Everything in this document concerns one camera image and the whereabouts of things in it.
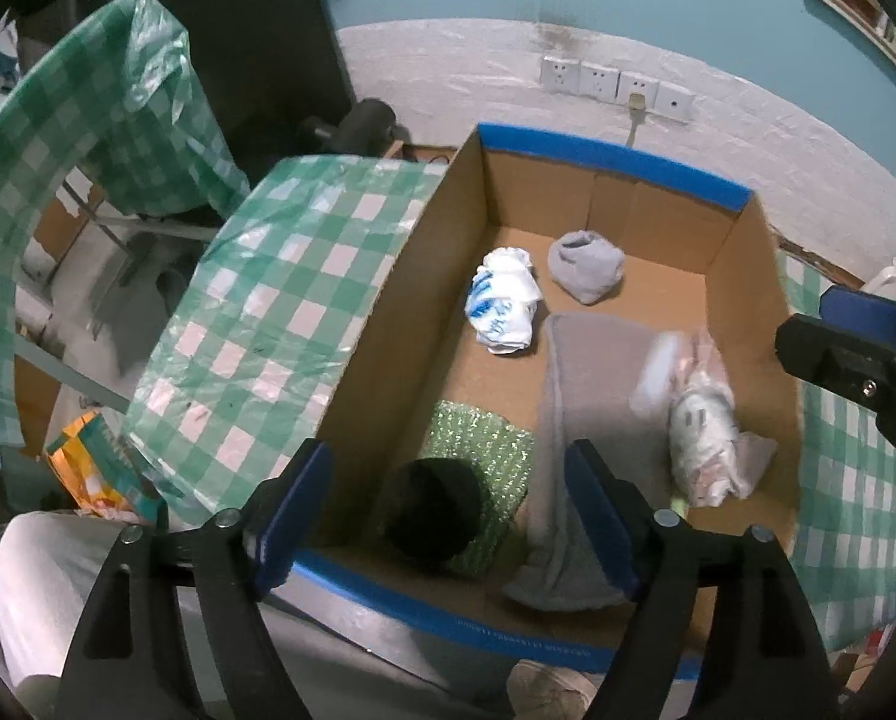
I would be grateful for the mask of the white pink patterned cloth bundle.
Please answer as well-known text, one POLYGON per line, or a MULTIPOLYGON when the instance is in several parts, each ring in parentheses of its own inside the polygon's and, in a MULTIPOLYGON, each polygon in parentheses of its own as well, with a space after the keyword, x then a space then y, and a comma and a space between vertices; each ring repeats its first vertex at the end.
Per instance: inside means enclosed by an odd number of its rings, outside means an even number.
POLYGON ((726 366, 706 328, 682 339, 671 383, 672 478, 690 507, 718 507, 734 491, 739 431, 726 366))

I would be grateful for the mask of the grey sweatpants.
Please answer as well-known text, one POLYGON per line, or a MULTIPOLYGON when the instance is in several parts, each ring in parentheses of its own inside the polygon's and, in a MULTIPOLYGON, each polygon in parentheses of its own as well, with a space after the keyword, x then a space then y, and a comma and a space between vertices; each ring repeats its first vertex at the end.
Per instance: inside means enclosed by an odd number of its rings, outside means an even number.
MULTIPOLYGON (((649 346, 660 333, 588 312, 552 314, 542 325, 547 367, 526 497, 529 553, 505 589, 519 605, 569 613, 622 600, 622 590, 601 571, 565 486, 565 452, 571 442, 592 442, 609 470, 635 484, 654 509, 674 500, 687 504, 672 478, 671 403, 660 418, 638 418, 628 405, 649 346)), ((739 423, 738 431, 738 469, 727 497, 745 499, 757 488, 778 445, 744 431, 739 423)))

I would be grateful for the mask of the light grey sock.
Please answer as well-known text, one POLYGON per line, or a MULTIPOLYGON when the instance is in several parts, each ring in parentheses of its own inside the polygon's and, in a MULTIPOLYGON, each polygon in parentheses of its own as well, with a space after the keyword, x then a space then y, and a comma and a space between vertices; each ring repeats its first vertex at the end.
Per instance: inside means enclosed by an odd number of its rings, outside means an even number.
POLYGON ((592 305, 624 279, 625 252, 599 232, 567 232, 549 247, 547 266, 560 288, 581 304, 592 305))

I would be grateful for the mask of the black knit hat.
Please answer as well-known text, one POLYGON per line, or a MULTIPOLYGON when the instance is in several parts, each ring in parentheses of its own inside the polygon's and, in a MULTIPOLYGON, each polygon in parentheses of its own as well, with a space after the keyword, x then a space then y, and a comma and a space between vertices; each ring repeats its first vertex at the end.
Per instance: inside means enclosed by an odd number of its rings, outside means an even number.
POLYGON ((490 509, 480 473, 464 458, 428 457, 395 468, 377 506, 377 543, 423 575, 457 575, 490 509))

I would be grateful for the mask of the green sequin cloth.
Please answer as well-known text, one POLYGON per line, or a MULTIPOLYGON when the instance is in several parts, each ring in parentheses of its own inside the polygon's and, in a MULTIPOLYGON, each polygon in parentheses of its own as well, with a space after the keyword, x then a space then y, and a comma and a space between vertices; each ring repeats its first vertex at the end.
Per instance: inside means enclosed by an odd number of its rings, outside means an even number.
POLYGON ((492 411, 451 400, 436 403, 420 457, 465 461, 482 489, 479 533, 451 561, 455 574, 480 578, 495 562, 528 492, 532 445, 531 431, 492 411))

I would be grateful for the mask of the white blue-printed cloth bundle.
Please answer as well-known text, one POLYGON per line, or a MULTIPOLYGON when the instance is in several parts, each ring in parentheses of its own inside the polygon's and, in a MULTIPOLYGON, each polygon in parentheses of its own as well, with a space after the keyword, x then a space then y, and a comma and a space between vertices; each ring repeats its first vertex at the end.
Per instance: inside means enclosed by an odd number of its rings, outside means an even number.
POLYGON ((464 316, 475 339, 492 355, 516 355, 531 346, 534 317, 542 301, 529 252, 496 247, 477 266, 464 316))

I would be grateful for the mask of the green white checkered tablecloth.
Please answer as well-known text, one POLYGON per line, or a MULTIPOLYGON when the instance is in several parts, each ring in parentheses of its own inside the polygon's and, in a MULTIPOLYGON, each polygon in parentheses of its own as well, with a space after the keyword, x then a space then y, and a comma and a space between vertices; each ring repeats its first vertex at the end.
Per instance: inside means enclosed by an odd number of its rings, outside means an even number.
POLYGON ((825 648, 896 620, 896 450, 876 415, 798 383, 799 512, 791 566, 825 648))

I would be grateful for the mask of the beige shoe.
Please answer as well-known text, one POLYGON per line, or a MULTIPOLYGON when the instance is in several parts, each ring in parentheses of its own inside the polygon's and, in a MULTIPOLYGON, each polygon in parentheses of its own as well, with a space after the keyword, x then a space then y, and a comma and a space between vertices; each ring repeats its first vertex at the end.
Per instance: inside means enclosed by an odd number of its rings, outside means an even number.
POLYGON ((507 679, 507 694, 518 720, 580 720, 598 684, 585 673, 521 660, 507 679))

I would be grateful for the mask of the cardboard box with blue rim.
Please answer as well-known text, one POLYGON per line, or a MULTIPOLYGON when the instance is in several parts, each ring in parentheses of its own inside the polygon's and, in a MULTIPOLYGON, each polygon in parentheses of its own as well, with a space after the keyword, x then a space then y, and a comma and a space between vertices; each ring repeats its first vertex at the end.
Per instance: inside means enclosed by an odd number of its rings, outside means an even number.
POLYGON ((734 413, 777 453, 760 488, 697 527, 795 531, 801 415, 773 353, 788 305, 754 190, 625 146, 482 124, 420 211, 317 433, 334 481, 281 598, 404 670, 468 691, 530 658, 601 671, 624 633, 560 478, 586 439, 649 504, 674 496, 665 406, 633 392, 667 332, 706 332, 734 413), (422 574, 377 525, 389 481, 450 400, 534 439, 526 499, 484 575, 422 574))

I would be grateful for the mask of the checkered plastic sheet at left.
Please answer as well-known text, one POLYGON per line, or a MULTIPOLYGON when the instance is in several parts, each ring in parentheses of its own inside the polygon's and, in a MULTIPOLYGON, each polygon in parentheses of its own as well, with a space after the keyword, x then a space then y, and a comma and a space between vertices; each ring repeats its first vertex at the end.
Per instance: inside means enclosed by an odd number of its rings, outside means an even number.
POLYGON ((0 444, 21 445, 15 278, 44 208, 82 171, 124 215, 212 206, 249 192, 191 57, 158 0, 112 0, 72 29, 0 104, 0 444))

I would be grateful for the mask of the black dumbbell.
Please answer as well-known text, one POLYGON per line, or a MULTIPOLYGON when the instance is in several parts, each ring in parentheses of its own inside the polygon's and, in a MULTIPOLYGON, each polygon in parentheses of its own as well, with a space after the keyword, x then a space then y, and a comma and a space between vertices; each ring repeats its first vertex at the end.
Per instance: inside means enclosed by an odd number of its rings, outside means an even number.
POLYGON ((299 126, 299 139, 308 153, 352 154, 377 158, 394 142, 394 109, 381 99, 358 101, 337 125, 308 117, 299 126))

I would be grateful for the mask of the white wall socket strip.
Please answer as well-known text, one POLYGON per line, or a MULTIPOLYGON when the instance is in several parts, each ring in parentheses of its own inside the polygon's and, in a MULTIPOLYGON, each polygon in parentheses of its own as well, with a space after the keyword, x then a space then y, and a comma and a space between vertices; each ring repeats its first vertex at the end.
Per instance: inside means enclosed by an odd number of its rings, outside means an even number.
POLYGON ((575 94, 599 103, 661 115, 681 124, 694 120, 692 91, 636 71, 544 55, 539 64, 539 83, 550 93, 575 94))

